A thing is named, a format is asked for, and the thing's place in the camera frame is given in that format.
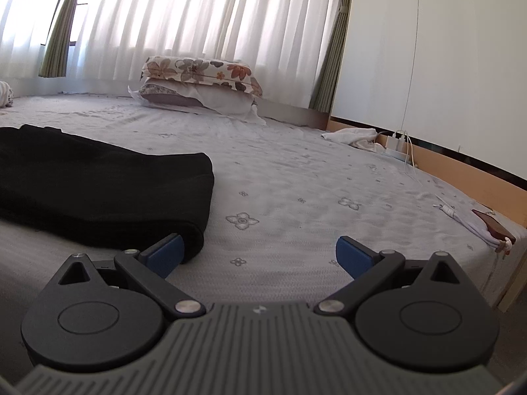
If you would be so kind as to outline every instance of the mattress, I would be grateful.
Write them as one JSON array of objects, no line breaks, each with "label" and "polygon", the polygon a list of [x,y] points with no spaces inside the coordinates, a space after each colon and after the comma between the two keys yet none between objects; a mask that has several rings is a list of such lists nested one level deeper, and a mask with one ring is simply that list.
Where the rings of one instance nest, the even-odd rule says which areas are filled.
[{"label": "mattress", "polygon": [[[493,304],[527,247],[527,230],[497,214],[517,239],[509,256],[497,255],[433,205],[440,195],[456,208],[487,208],[433,176],[419,170],[414,175],[396,159],[326,141],[320,130],[85,95],[20,98],[12,108],[0,109],[2,126],[24,123],[145,154],[206,153],[215,185],[205,246],[167,280],[207,306],[323,299],[351,281],[335,260],[341,235],[411,259],[445,250]],[[115,253],[0,221],[1,306],[14,316],[4,322],[3,343],[5,331],[18,335],[24,310],[74,252],[92,260]],[[18,355],[23,348],[15,350]]]}]

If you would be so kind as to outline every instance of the floor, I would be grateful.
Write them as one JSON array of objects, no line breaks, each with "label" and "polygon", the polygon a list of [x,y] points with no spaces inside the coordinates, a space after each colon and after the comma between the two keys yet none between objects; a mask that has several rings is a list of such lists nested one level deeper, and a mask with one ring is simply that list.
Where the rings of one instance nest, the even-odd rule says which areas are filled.
[{"label": "floor", "polygon": [[496,310],[500,336],[489,370],[503,383],[509,383],[527,371],[527,289],[506,312]]}]

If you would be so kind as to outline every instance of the blue gripper pad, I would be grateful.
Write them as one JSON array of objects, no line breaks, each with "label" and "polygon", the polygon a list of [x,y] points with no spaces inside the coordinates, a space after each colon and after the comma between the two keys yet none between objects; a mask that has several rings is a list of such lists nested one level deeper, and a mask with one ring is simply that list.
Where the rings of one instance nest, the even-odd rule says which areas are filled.
[{"label": "blue gripper pad", "polygon": [[357,279],[360,275],[366,273],[381,259],[378,253],[349,236],[339,237],[335,249],[338,264],[353,279]]},{"label": "blue gripper pad", "polygon": [[183,238],[172,233],[144,250],[138,260],[162,278],[166,278],[182,261],[185,253]]}]

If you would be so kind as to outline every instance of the sheer white curtain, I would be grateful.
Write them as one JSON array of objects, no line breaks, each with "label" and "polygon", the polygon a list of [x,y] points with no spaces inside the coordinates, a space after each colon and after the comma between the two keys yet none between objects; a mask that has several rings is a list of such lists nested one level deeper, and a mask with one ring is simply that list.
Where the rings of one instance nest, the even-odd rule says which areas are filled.
[{"label": "sheer white curtain", "polygon": [[338,0],[79,1],[88,10],[68,77],[137,80],[152,55],[242,60],[264,97],[303,107],[338,10]]},{"label": "sheer white curtain", "polygon": [[0,79],[35,78],[57,0],[0,0]]}]

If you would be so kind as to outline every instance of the black folded clothing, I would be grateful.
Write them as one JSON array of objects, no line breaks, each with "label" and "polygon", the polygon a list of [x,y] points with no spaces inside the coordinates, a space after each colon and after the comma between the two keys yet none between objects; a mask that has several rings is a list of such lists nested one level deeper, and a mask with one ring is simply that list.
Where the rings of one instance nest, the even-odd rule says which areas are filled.
[{"label": "black folded clothing", "polygon": [[203,247],[207,155],[152,156],[24,125],[0,128],[0,217],[94,247],[144,250],[170,233]]}]

